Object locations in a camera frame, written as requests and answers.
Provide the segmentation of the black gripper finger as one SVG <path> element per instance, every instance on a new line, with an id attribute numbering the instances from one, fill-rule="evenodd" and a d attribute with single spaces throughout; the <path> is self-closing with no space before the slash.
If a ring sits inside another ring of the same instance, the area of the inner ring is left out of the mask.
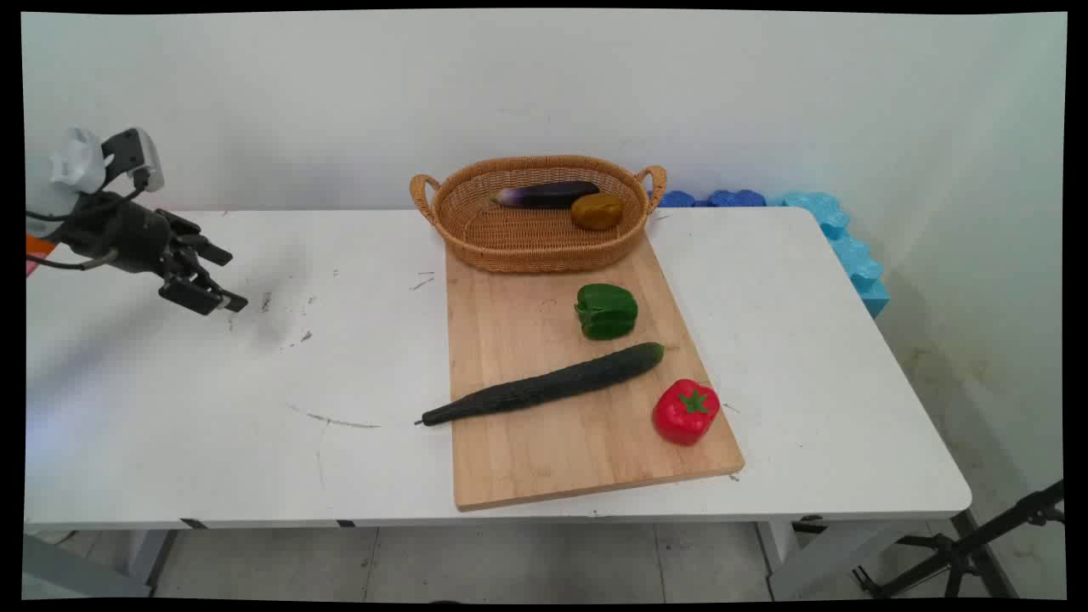
<path id="1" fill-rule="evenodd" d="M 176 248 L 189 248 L 199 258 L 203 258 L 218 266 L 226 266 L 233 259 L 232 252 L 225 250 L 213 244 L 212 241 L 202 234 L 202 229 L 195 222 L 160 210 L 160 216 L 166 219 L 168 228 L 171 232 L 171 245 Z"/>
<path id="2" fill-rule="evenodd" d="M 162 286 L 158 290 L 160 298 L 202 316 L 220 309 L 233 313 L 245 309 L 248 299 L 219 286 L 198 259 L 195 254 L 171 254 L 166 257 Z"/>

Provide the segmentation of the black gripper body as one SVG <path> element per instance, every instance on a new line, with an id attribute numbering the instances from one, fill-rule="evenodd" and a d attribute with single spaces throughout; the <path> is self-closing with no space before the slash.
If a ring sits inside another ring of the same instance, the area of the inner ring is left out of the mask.
<path id="1" fill-rule="evenodd" d="M 170 215 L 118 194 L 81 196 L 73 216 L 59 227 L 59 241 L 71 250 L 91 259 L 115 252 L 109 265 L 129 274 L 162 276 L 173 237 Z"/>

